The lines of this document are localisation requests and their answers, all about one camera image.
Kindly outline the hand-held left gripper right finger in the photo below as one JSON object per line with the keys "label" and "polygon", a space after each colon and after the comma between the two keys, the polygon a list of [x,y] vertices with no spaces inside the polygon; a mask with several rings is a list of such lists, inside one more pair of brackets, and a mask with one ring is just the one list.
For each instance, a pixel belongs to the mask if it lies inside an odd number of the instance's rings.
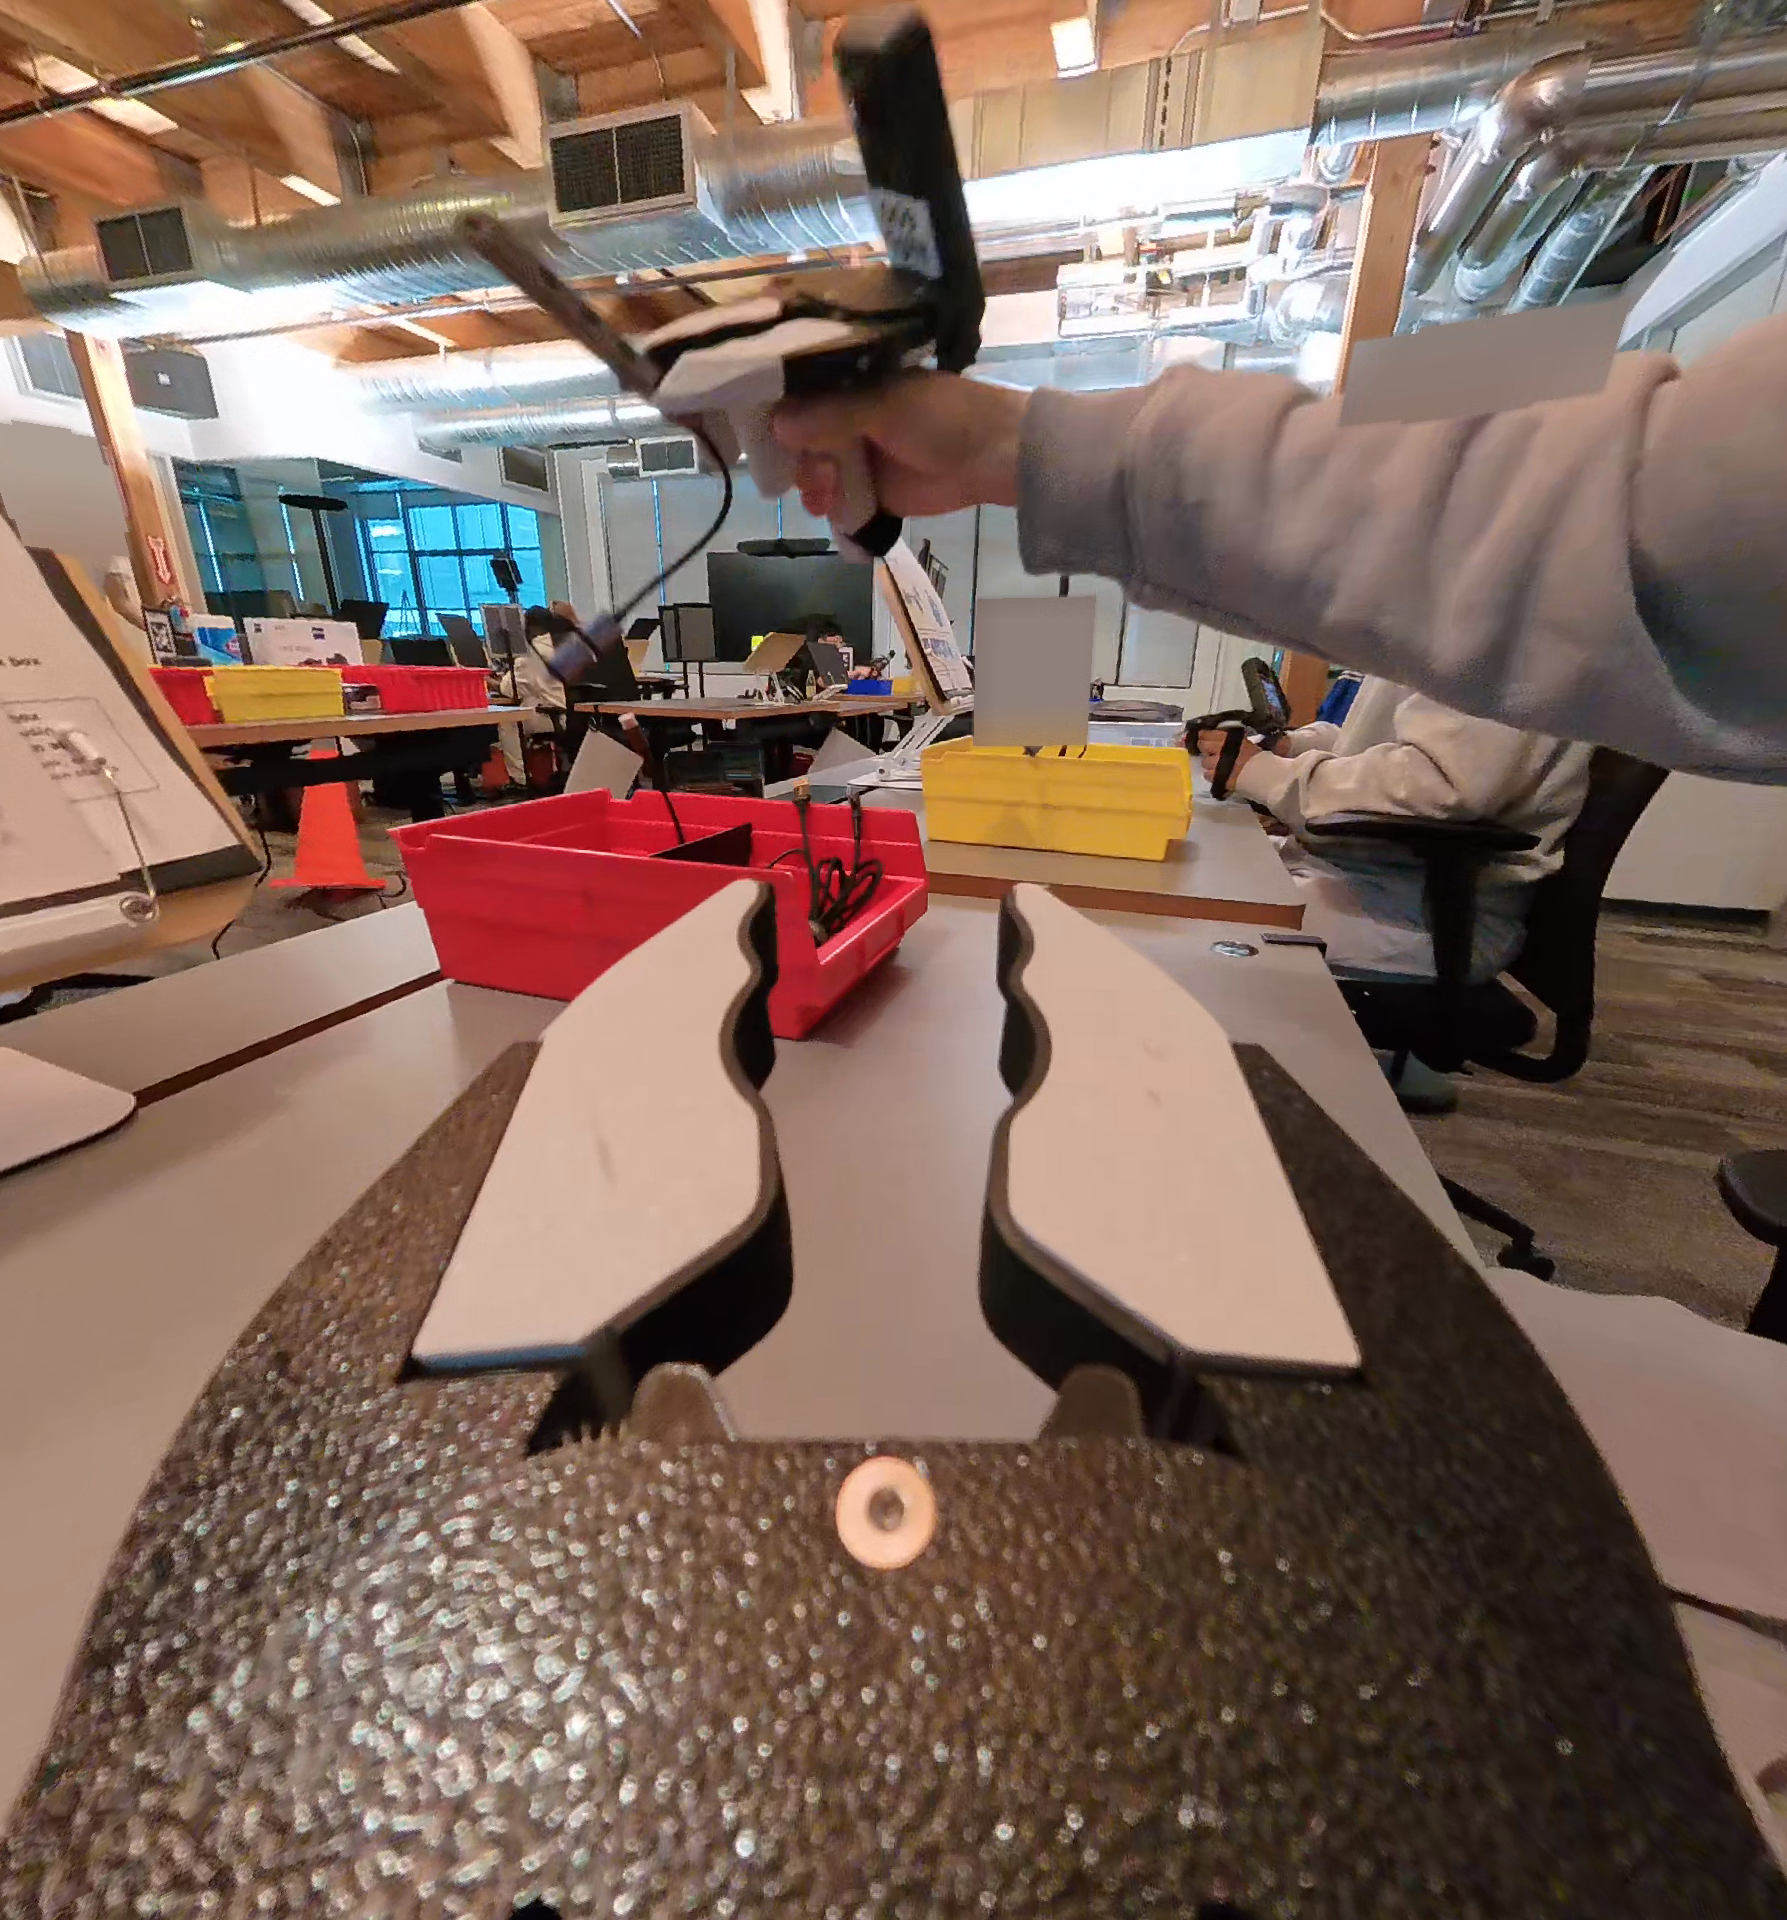
{"label": "hand-held left gripper right finger", "polygon": [[997,913],[1006,1105],[978,1306],[1043,1384],[1117,1370],[1149,1421],[1219,1374],[1356,1380],[1352,1331],[1224,1025],[1048,887]]}

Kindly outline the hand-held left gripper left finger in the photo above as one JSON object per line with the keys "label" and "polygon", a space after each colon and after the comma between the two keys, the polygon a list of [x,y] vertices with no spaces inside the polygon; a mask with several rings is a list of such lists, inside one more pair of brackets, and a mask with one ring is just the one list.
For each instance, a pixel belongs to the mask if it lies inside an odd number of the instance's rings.
{"label": "hand-held left gripper left finger", "polygon": [[724,1374],[785,1316],[773,889],[732,879],[545,1025],[410,1348],[414,1376]]}

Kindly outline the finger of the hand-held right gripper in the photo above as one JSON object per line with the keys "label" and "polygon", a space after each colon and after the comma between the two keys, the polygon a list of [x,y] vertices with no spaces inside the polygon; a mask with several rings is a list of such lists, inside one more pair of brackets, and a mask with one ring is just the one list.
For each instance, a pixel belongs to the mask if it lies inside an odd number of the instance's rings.
{"label": "finger of the hand-held right gripper", "polygon": [[689,351],[761,336],[791,317],[794,302],[781,296],[701,304],[646,333],[646,360],[671,371]]}
{"label": "finger of the hand-held right gripper", "polygon": [[776,347],[692,347],[665,368],[652,405],[771,405],[785,396]]}

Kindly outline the red plastic bin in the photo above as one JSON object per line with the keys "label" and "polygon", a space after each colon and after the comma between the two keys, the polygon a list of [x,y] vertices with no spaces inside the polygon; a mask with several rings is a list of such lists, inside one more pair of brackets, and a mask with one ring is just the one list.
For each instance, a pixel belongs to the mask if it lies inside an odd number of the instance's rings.
{"label": "red plastic bin", "polygon": [[[749,868],[650,853],[752,823]],[[921,827],[901,810],[579,791],[394,829],[440,970],[455,982],[572,999],[731,882],[776,889],[778,1039],[807,1039],[928,908]]]}

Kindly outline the person's right forearm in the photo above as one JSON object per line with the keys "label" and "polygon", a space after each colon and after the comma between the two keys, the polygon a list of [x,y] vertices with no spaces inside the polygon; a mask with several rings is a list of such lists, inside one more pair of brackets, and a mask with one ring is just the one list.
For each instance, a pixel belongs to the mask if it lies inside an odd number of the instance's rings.
{"label": "person's right forearm", "polygon": [[1678,368],[1486,417],[1342,423],[1175,371],[1026,408],[1027,572],[1320,653],[1464,714],[1787,786],[1787,310]]}

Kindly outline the person's right hand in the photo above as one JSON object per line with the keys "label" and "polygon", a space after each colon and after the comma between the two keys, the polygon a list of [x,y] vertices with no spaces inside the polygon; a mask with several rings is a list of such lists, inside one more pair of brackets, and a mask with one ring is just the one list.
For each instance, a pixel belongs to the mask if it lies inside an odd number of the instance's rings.
{"label": "person's right hand", "polygon": [[901,517],[1015,507],[1027,402],[1026,389],[919,371],[782,400],[769,431],[803,507],[849,533],[867,501]]}

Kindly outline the large black vent grille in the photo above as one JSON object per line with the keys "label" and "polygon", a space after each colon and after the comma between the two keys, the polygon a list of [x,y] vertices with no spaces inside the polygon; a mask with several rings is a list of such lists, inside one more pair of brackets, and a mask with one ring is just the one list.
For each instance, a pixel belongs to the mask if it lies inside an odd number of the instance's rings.
{"label": "large black vent grille", "polygon": [[551,229],[703,216],[712,138],[712,122],[689,102],[547,121]]}

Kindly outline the black monitor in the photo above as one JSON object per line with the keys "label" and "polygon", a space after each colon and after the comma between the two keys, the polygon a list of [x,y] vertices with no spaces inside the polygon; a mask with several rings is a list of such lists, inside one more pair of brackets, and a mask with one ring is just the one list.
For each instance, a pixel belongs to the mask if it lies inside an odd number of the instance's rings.
{"label": "black monitor", "polygon": [[744,662],[773,631],[838,633],[857,659],[872,653],[874,567],[844,555],[707,555],[713,659]]}

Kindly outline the large yellow bin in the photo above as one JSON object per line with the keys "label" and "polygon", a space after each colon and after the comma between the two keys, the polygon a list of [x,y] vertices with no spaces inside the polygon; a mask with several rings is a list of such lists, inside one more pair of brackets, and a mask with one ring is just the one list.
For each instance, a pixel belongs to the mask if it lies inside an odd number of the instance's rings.
{"label": "large yellow bin", "polygon": [[936,843],[1155,862],[1191,827],[1193,759],[1176,748],[981,748],[921,754]]}

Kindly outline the orange traffic cone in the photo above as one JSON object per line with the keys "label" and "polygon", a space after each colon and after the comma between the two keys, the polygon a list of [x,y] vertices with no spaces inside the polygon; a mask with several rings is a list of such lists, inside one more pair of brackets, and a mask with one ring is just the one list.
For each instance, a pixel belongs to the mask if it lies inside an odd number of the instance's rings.
{"label": "orange traffic cone", "polygon": [[315,751],[309,760],[326,763],[324,769],[332,777],[317,779],[302,791],[290,868],[269,876],[267,887],[290,895],[382,895],[385,882],[367,871],[360,853],[351,783],[339,776],[340,756]]}

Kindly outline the small yellow bin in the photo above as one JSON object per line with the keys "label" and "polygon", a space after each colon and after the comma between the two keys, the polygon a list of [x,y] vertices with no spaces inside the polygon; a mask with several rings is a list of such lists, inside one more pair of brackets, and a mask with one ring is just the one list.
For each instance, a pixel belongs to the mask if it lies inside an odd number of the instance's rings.
{"label": "small yellow bin", "polygon": [[236,664],[206,674],[218,721],[232,729],[347,718],[347,685],[339,664]]}

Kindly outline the white stand base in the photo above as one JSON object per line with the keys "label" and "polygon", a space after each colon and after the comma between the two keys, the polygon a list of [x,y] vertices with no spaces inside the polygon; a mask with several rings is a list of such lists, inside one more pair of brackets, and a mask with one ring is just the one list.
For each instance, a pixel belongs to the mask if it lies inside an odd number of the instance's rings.
{"label": "white stand base", "polygon": [[0,1046],[0,1177],[98,1139],[136,1112],[127,1090]]}

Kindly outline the small black vent grille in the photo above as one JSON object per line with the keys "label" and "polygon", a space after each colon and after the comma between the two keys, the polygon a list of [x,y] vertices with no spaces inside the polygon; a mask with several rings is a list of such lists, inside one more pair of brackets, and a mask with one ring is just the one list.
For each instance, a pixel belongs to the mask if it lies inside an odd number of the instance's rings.
{"label": "small black vent grille", "polygon": [[117,292],[198,276],[184,205],[134,209],[96,219],[94,249],[105,285]]}

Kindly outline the brown document stand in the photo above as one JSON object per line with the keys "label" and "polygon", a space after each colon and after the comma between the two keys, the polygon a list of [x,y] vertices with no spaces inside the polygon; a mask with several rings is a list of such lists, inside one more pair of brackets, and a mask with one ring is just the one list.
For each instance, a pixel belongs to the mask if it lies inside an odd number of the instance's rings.
{"label": "brown document stand", "polygon": [[235,852],[216,844],[194,848],[186,839],[176,844],[166,843],[153,859],[154,915],[127,932],[121,944],[94,949],[87,964],[123,968],[145,955],[208,942],[254,901],[260,876],[257,840],[192,732],[153,681],[146,635],[115,611],[81,563],[33,546],[25,554],[105,664],[117,699],[123,699],[132,714],[127,721],[117,718],[96,721],[91,739],[104,749],[124,749],[121,759],[138,763],[139,771],[154,779],[153,791],[124,795],[134,807],[134,823],[157,821],[166,827],[166,813],[154,815],[146,802],[167,803],[174,792],[184,792],[192,803],[206,803],[214,833],[224,833],[235,847]]}

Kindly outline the silver ceiling pipes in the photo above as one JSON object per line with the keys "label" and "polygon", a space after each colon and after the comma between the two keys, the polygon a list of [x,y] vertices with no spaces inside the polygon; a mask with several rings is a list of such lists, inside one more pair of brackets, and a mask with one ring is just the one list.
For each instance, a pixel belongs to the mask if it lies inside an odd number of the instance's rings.
{"label": "silver ceiling pipes", "polygon": [[1314,146],[1440,134],[1455,155],[1404,299],[1553,306],[1658,171],[1787,153],[1787,30],[1626,58],[1509,39],[1323,66]]}

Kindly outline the person's grey sweatshirt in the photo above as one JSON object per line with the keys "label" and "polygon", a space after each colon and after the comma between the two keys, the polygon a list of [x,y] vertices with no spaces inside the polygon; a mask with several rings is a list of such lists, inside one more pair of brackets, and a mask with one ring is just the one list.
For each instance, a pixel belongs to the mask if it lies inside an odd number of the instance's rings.
{"label": "person's grey sweatshirt", "polygon": [[1787,1871],[1787,1347],[1495,1268],[1649,1549],[1731,1776]]}

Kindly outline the laminated instruction sheet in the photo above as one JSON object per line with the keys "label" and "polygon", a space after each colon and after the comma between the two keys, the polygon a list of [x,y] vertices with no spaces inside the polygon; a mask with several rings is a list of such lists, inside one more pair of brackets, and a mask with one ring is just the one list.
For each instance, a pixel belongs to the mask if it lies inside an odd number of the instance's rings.
{"label": "laminated instruction sheet", "polygon": [[115,913],[148,892],[166,843],[235,847],[184,792],[146,802],[166,827],[134,823],[124,795],[154,779],[91,739],[96,721],[132,714],[25,549],[0,511],[0,922]]}

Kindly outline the silver air duct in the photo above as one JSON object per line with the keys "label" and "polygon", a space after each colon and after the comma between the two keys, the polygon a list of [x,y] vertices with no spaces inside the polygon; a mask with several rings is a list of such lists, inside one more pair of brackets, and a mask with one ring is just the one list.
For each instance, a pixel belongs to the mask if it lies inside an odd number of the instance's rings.
{"label": "silver air duct", "polygon": [[257,308],[311,317],[491,289],[493,270],[455,235],[467,214],[504,221],[567,278],[831,253],[879,239],[856,144],[821,129],[713,131],[703,155],[703,195],[703,216],[583,231],[551,229],[545,165],[452,175],[397,195],[260,224],[228,221],[208,205],[186,203],[196,262],[187,282],[117,292],[105,285],[94,239],[25,259],[18,280],[43,318],[127,341],[205,332]]}

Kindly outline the black wall speaker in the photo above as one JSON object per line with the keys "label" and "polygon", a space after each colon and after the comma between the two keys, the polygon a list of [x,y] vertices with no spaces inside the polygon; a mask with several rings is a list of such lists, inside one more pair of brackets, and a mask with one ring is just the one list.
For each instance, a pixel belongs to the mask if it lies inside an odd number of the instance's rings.
{"label": "black wall speaker", "polygon": [[222,415],[212,366],[202,351],[123,345],[121,362],[138,410],[186,423]]}

